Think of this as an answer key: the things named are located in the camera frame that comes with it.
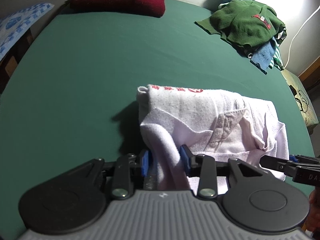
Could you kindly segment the person's right hand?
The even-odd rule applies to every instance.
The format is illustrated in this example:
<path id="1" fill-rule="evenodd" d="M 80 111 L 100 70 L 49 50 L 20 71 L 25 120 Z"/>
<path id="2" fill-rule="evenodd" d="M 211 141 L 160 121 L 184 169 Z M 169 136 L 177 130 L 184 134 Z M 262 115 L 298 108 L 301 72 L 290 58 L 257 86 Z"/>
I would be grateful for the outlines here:
<path id="1" fill-rule="evenodd" d="M 315 231 L 319 229 L 319 187 L 316 187 L 309 196 L 310 212 L 305 221 L 306 229 Z"/>

